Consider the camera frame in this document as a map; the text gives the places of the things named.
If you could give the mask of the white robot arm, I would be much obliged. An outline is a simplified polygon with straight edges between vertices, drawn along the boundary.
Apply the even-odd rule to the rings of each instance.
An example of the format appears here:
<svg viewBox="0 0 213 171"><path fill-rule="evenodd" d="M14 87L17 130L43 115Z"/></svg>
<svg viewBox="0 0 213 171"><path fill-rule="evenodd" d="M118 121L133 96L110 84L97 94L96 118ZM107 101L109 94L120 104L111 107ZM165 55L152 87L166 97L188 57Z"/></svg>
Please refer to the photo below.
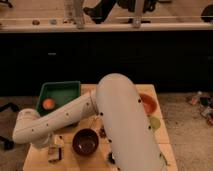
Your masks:
<svg viewBox="0 0 213 171"><path fill-rule="evenodd" d="M12 139L43 148L51 133L93 114L102 118L119 171L167 171L136 86L118 73L104 76L95 89L45 116L21 110Z"/></svg>

